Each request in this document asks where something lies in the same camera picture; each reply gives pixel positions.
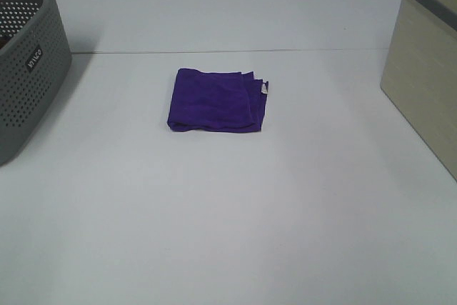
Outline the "purple towel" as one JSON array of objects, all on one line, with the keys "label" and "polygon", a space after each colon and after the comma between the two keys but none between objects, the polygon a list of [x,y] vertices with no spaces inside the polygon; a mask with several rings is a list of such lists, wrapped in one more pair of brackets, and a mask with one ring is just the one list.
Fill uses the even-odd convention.
[{"label": "purple towel", "polygon": [[177,71],[167,124],[172,131],[253,133],[261,130],[268,82],[248,73]]}]

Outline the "grey perforated plastic basket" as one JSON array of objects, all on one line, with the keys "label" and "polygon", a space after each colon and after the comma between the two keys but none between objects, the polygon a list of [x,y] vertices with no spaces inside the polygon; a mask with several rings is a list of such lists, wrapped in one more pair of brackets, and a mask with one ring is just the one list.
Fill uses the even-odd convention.
[{"label": "grey perforated plastic basket", "polygon": [[1,0],[1,163],[29,140],[71,65],[56,0]]}]

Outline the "beige bin with grey rim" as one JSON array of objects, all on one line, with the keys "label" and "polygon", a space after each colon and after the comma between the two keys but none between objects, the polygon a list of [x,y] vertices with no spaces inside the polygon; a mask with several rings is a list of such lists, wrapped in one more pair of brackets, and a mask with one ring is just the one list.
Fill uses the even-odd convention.
[{"label": "beige bin with grey rim", "polygon": [[401,0],[380,83],[456,175],[456,0]]}]

